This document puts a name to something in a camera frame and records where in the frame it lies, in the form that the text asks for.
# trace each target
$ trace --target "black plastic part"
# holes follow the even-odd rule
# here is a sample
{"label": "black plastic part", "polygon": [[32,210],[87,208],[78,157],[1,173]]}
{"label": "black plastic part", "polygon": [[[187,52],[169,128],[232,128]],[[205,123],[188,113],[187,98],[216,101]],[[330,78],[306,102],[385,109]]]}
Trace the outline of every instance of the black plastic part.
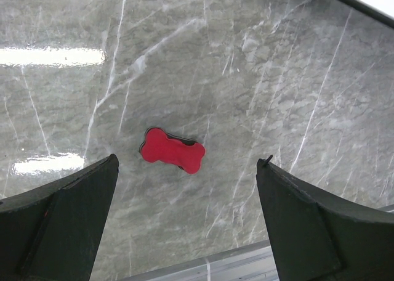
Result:
{"label": "black plastic part", "polygon": [[358,11],[361,13],[370,16],[371,18],[385,24],[388,27],[394,28],[394,20],[390,17],[376,11],[375,9],[368,7],[367,5],[359,2],[358,0],[338,0]]}
{"label": "black plastic part", "polygon": [[394,280],[394,214],[260,159],[257,187],[280,281]]}
{"label": "black plastic part", "polygon": [[110,209],[115,155],[2,200],[0,280],[88,281]]}

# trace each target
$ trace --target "marble countertop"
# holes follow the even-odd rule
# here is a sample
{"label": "marble countertop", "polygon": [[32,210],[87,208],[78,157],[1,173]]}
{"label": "marble countertop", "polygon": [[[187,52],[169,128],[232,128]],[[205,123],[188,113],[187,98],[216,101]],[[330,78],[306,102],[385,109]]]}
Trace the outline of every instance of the marble countertop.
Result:
{"label": "marble countertop", "polygon": [[[92,280],[266,239],[269,154],[394,203],[394,30],[339,1],[0,1],[0,199],[120,160]],[[143,161],[150,126],[204,144],[200,172]]]}

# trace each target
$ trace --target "bone-shaped toy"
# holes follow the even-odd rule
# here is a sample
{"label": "bone-shaped toy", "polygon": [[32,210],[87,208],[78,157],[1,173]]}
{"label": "bone-shaped toy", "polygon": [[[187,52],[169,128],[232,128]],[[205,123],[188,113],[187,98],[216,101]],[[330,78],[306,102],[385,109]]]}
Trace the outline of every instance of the bone-shaped toy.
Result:
{"label": "bone-shaped toy", "polygon": [[161,128],[150,128],[145,133],[140,153],[147,162],[170,163],[189,174],[194,174],[201,167],[205,148],[193,139],[173,136]]}

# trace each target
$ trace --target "gray marble surface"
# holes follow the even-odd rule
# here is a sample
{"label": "gray marble surface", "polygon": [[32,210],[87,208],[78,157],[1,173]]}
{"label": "gray marble surface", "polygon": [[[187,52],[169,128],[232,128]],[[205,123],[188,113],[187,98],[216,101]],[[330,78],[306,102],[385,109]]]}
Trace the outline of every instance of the gray marble surface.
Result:
{"label": "gray marble surface", "polygon": [[[2,50],[105,53],[89,66],[0,66],[0,196],[109,153],[120,159],[92,280],[267,238],[254,175],[271,153],[346,199],[394,203],[394,30],[336,0],[1,0],[1,9]],[[150,126],[203,143],[201,171],[144,162]]]}

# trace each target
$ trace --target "metal edge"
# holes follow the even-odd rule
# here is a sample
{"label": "metal edge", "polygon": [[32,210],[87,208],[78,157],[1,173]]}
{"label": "metal edge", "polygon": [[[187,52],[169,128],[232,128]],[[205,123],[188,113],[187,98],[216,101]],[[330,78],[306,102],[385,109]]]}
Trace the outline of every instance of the metal edge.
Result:
{"label": "metal edge", "polygon": [[371,18],[379,21],[380,23],[385,24],[390,28],[394,28],[394,20],[391,17],[383,14],[382,12],[379,12],[375,8],[368,6],[362,1],[359,0],[338,0],[338,1],[356,9],[357,11],[360,11],[361,13],[367,16],[370,16]]}
{"label": "metal edge", "polygon": [[[394,213],[394,205],[378,210]],[[235,281],[240,279],[243,281],[279,280],[268,240],[127,277],[121,281]]]}

